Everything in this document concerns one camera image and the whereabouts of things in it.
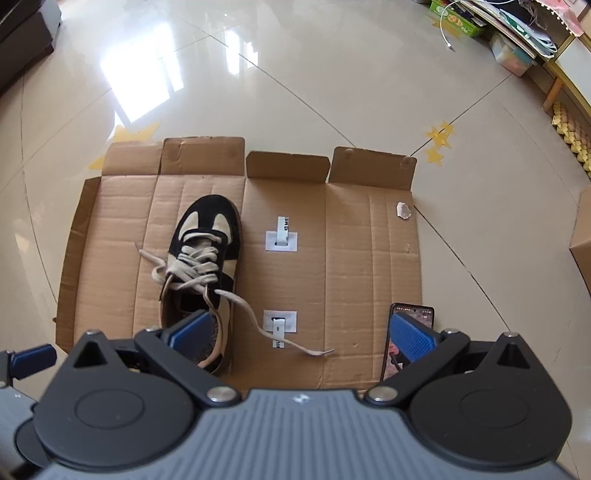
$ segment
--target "dark furniture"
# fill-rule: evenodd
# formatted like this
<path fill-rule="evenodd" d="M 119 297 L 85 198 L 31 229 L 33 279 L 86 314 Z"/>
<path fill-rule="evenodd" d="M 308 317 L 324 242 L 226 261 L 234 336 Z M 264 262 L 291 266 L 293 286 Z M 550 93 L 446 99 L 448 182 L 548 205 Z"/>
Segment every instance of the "dark furniture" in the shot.
<path fill-rule="evenodd" d="M 0 93 L 56 43 L 56 0 L 0 0 Z"/>

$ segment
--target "white charging cable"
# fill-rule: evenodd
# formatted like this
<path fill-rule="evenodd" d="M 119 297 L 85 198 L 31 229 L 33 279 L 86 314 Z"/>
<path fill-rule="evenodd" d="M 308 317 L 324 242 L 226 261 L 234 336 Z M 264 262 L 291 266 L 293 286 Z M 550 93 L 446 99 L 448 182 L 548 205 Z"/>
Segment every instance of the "white charging cable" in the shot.
<path fill-rule="evenodd" d="M 453 48 L 452 48 L 452 44 L 449 43 L 449 41 L 447 40 L 447 38 L 445 36 L 445 33 L 443 33 L 443 17 L 445 16 L 445 12 L 447 11 L 448 8 L 450 8 L 453 4 L 460 3 L 461 1 L 462 0 L 453 0 L 453 2 L 447 4 L 446 7 L 441 12 L 441 17 L 439 18 L 439 30 L 441 31 L 441 36 L 443 37 L 443 40 L 445 41 L 445 45 L 450 50 L 453 50 Z M 474 3 L 477 3 L 477 4 L 505 5 L 505 4 L 510 4 L 512 2 L 515 2 L 517 0 L 508 0 L 506 2 L 498 2 L 498 3 L 486 2 L 485 0 L 471 0 L 471 1 L 474 2 Z"/>

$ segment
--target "beige shoelace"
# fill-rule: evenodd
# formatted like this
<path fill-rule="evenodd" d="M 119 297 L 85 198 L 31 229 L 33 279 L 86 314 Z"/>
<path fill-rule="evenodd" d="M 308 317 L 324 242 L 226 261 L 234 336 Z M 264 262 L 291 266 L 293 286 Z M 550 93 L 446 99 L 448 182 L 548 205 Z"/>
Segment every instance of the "beige shoelace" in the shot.
<path fill-rule="evenodd" d="M 192 288 L 203 296 L 203 300 L 213 312 L 217 321 L 216 344 L 214 346 L 213 352 L 205 360 L 199 363 L 199 366 L 203 368 L 209 365 L 219 355 L 224 335 L 223 323 L 220 313 L 213 306 L 213 303 L 209 299 L 209 284 L 217 281 L 217 275 L 215 272 L 217 272 L 219 269 L 215 263 L 217 260 L 218 250 L 212 246 L 212 242 L 221 242 L 222 239 L 212 233 L 205 232 L 191 233 L 185 237 L 185 240 L 188 239 L 198 239 L 196 240 L 196 246 L 192 247 L 191 245 L 183 245 L 178 257 L 168 268 L 166 268 L 166 262 L 161 258 L 158 258 L 141 248 L 138 248 L 138 251 L 142 257 L 144 257 L 146 260 L 150 260 L 154 265 L 156 265 L 156 267 L 152 270 L 152 278 L 156 282 L 164 284 L 166 283 L 166 278 L 169 274 L 174 275 L 184 283 L 172 283 L 170 281 L 172 277 L 169 277 L 168 287 L 170 289 L 185 290 Z M 213 292 L 217 295 L 220 295 L 221 297 L 225 297 L 231 302 L 240 305 L 241 308 L 246 311 L 252 325 L 262 336 L 268 339 L 287 343 L 288 345 L 294 346 L 302 352 L 312 356 L 325 355 L 334 351 L 334 349 L 326 350 L 324 352 L 320 350 L 310 350 L 309 348 L 303 347 L 295 342 L 292 342 L 291 340 L 288 340 L 287 338 L 278 338 L 260 327 L 252 307 L 242 297 L 239 297 L 231 291 L 220 290 L 219 288 L 216 288 L 213 290 Z"/>

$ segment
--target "tiled floor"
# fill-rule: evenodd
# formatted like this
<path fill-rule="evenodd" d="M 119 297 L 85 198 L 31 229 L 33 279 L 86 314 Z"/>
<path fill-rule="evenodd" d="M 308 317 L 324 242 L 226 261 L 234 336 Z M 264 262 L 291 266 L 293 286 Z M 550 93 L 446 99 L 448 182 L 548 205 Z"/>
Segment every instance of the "tiled floor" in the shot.
<path fill-rule="evenodd" d="M 569 250 L 589 179 L 540 92 L 410 0 L 62 0 L 57 50 L 0 98 L 0 348 L 53 338 L 89 164 L 123 125 L 247 150 L 414 154 L 424 302 L 473 338 L 521 332 L 573 409 L 591 479 L 591 300 Z M 451 122 L 443 165 L 424 136 Z M 21 387 L 39 395 L 49 375 Z"/>

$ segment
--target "white tag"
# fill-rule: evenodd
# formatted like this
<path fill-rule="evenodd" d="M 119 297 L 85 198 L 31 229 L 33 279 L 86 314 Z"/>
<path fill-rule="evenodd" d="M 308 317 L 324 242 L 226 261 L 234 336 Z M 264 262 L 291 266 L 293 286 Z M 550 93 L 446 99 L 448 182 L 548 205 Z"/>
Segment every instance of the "white tag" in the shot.
<path fill-rule="evenodd" d="M 285 338 L 285 319 L 273 317 L 273 335 L 279 338 Z M 285 348 L 285 344 L 278 340 L 273 340 L 273 348 Z"/>
<path fill-rule="evenodd" d="M 287 236 L 290 233 L 290 218 L 277 217 L 277 240 L 275 244 L 278 247 L 287 247 Z"/>
<path fill-rule="evenodd" d="M 280 310 L 262 311 L 262 329 L 266 332 L 273 331 L 273 318 L 285 319 L 285 331 L 287 333 L 297 332 L 297 312 L 282 312 Z"/>
<path fill-rule="evenodd" d="M 287 246 L 277 245 L 277 232 L 267 232 L 265 235 L 265 250 L 272 252 L 297 252 L 297 232 L 287 234 Z"/>

